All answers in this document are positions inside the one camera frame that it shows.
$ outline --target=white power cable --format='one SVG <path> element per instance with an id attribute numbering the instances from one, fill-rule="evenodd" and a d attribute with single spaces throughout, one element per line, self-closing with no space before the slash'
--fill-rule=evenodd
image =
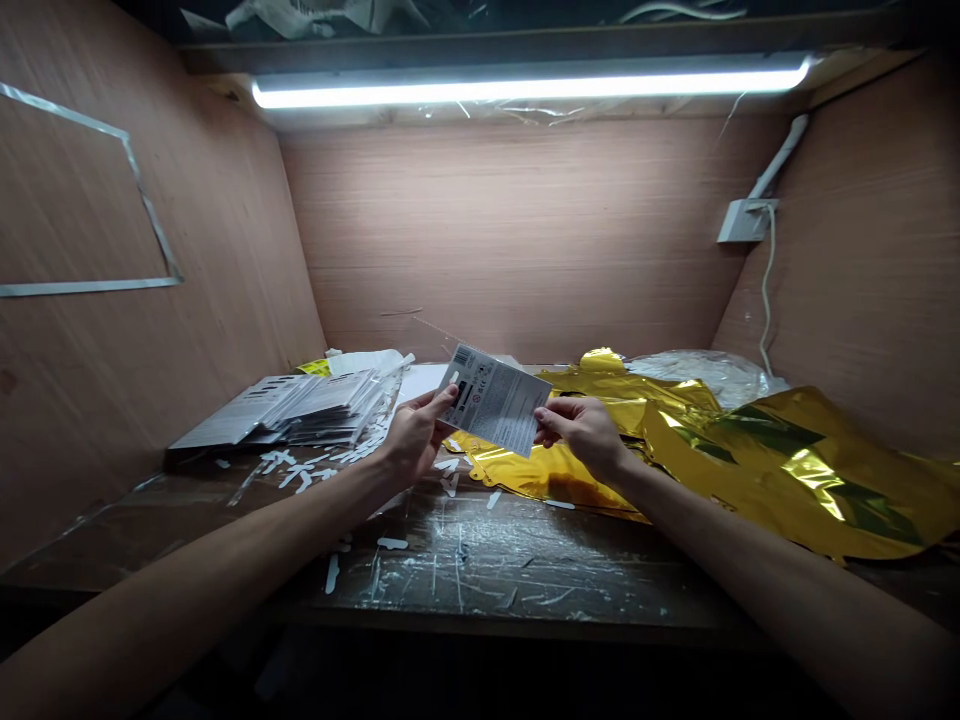
<path id="1" fill-rule="evenodd" d="M 767 374 L 773 378 L 773 369 L 770 367 L 770 358 L 767 356 L 767 335 L 770 333 L 770 296 L 767 294 L 767 281 L 773 269 L 773 256 L 777 252 L 777 217 L 770 204 L 764 204 L 767 215 L 770 216 L 770 259 L 767 260 L 767 271 L 763 274 L 763 283 L 760 285 L 760 295 L 763 297 L 763 310 L 767 314 L 766 324 L 763 326 L 763 335 L 760 337 L 760 356 Z"/>
<path id="2" fill-rule="evenodd" d="M 703 10 L 701 8 L 689 7 L 677 2 L 648 2 L 638 5 L 626 15 L 617 20 L 618 25 L 623 25 L 633 20 L 643 13 L 654 12 L 656 10 L 666 10 L 668 12 L 689 15 L 700 20 L 733 20 L 743 17 L 747 14 L 746 8 L 741 10 L 731 10 L 730 12 L 717 12 L 715 10 Z"/>

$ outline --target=gold foil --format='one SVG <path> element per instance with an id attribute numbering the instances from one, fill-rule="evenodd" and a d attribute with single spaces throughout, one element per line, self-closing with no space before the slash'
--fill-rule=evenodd
<path id="1" fill-rule="evenodd" d="M 500 485 L 529 498 L 572 503 L 585 510 L 647 522 L 635 507 L 590 475 L 567 445 L 545 450 L 537 445 L 530 459 L 497 448 L 470 456 L 474 479 Z"/>
<path id="2" fill-rule="evenodd" d="M 958 468 L 877 445 L 814 388 L 723 413 L 700 381 L 628 374 L 606 348 L 540 377 L 554 395 L 598 397 L 634 452 L 694 492 L 837 562 L 906 557 L 960 528 Z M 462 435 L 488 485 L 643 520 L 564 444 L 526 460 Z"/>
<path id="3" fill-rule="evenodd" d="M 613 372 L 621 375 L 627 371 L 623 360 L 610 348 L 591 350 L 580 358 L 580 369 L 584 372 Z"/>
<path id="4" fill-rule="evenodd" d="M 648 413 L 644 437 L 684 485 L 838 561 L 907 557 L 960 527 L 954 467 L 875 444 L 815 388 L 713 418 Z"/>

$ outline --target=fluorescent light tube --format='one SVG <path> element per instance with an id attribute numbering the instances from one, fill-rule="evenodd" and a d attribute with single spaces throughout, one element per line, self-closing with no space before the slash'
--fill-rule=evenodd
<path id="1" fill-rule="evenodd" d="M 570 98 L 645 97 L 654 95 L 730 95 L 784 92 L 807 75 L 809 60 L 793 70 L 717 72 L 679 75 L 557 80 L 509 80 L 436 84 L 326 87 L 297 90 L 261 90 L 253 97 L 266 109 L 407 105 L 488 100 L 561 100 Z"/>

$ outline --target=product label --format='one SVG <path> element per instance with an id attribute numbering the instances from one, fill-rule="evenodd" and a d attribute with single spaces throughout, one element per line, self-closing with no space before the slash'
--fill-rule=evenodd
<path id="1" fill-rule="evenodd" d="M 533 411 L 550 397 L 550 383 L 466 345 L 457 346 L 438 389 L 451 382 L 460 394 L 443 422 L 530 457 L 537 434 Z"/>

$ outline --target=white pipe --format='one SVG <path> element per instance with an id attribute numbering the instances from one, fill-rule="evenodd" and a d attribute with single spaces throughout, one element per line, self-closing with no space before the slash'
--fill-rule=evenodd
<path id="1" fill-rule="evenodd" d="M 790 157 L 790 153 L 793 152 L 797 143 L 800 142 L 800 138 L 803 137 L 803 132 L 807 129 L 809 120 L 809 115 L 800 115 L 794 118 L 793 123 L 790 125 L 790 134 L 787 135 L 787 139 L 783 141 L 780 152 L 773 158 L 770 167 L 768 167 L 763 175 L 760 176 L 760 179 L 757 180 L 757 184 L 753 186 L 753 190 L 747 195 L 747 199 L 755 200 L 763 196 L 763 193 L 767 190 L 767 186 L 770 185 L 773 178 L 780 172 L 780 168 L 783 167 L 787 158 Z"/>

